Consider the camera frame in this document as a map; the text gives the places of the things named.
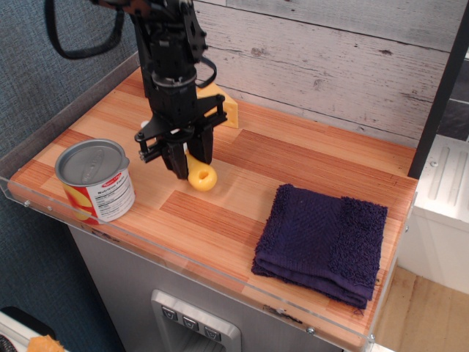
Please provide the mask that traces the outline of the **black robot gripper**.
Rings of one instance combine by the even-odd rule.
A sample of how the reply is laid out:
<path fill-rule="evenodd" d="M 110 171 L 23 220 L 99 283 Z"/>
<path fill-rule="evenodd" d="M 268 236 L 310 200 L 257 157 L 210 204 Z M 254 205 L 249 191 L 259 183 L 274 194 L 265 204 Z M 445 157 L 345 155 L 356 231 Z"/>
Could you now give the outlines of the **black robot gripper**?
<path fill-rule="evenodd" d="M 187 142 L 189 153 L 197 160 L 211 164 L 213 159 L 213 128 L 226 121 L 223 95 L 197 98 L 193 79 L 182 84 L 161 85 L 143 75 L 144 94 L 149 101 L 152 118 L 171 127 L 195 127 Z M 162 149 L 166 168 L 178 179 L 188 179 L 188 164 L 183 143 L 167 142 Z"/>

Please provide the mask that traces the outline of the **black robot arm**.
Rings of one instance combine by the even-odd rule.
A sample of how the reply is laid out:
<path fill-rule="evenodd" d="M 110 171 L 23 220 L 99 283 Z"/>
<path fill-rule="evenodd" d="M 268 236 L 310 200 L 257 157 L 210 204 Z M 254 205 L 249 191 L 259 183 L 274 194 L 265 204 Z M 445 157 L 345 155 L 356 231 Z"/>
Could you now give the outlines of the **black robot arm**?
<path fill-rule="evenodd" d="M 197 83 L 196 65 L 216 66 L 203 53 L 206 33 L 192 1 L 99 1 L 98 5 L 126 12 L 133 22 L 144 93 L 151 120 L 136 134 L 144 162 L 161 157 L 166 168 L 187 179 L 188 159 L 210 164 L 213 129 L 226 121 L 220 94 L 198 98 L 197 90 L 214 81 Z"/>

